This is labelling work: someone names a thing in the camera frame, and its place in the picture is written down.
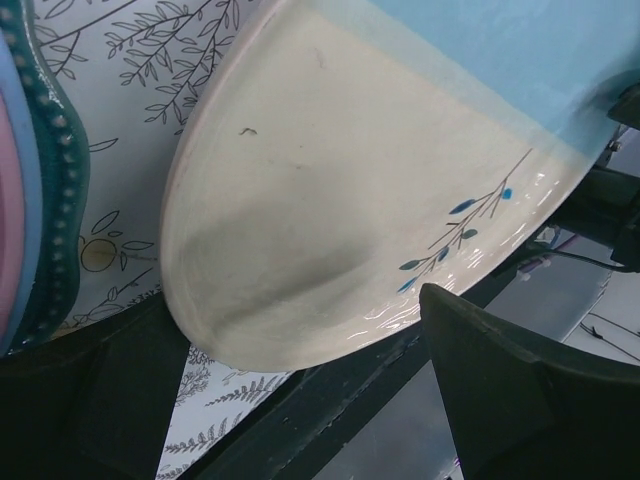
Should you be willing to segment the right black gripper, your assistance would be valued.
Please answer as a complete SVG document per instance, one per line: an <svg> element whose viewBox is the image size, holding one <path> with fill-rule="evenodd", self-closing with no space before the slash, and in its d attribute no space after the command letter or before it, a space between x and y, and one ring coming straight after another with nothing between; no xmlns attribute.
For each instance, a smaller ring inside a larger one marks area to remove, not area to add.
<svg viewBox="0 0 640 480"><path fill-rule="evenodd" d="M614 269L639 271L639 176L609 166L621 137L639 128L639 83L617 94L605 108L614 128L606 147L564 202L564 228L611 250Z"/></svg>

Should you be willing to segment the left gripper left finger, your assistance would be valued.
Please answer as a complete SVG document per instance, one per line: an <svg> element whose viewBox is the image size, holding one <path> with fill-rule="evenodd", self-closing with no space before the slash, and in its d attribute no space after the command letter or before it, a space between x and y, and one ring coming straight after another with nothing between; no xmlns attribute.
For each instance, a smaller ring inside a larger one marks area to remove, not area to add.
<svg viewBox="0 0 640 480"><path fill-rule="evenodd" d="M156 294L3 359L2 478L154 478L187 353Z"/></svg>

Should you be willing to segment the cream and blue floral plate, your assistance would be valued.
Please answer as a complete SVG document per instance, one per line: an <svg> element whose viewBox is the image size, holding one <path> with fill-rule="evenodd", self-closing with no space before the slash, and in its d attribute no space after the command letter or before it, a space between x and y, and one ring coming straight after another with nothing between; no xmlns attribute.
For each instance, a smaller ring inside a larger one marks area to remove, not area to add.
<svg viewBox="0 0 640 480"><path fill-rule="evenodd" d="M196 347L316 366L460 294L581 182L639 77L635 1L264 1L189 116L159 260Z"/></svg>

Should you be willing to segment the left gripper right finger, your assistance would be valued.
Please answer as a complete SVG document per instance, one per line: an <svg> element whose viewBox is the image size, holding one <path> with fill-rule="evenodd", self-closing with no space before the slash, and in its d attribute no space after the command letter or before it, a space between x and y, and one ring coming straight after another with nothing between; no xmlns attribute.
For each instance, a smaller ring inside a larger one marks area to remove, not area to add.
<svg viewBox="0 0 640 480"><path fill-rule="evenodd" d="M566 346L435 284L420 315L467 479L636 479L639 369Z"/></svg>

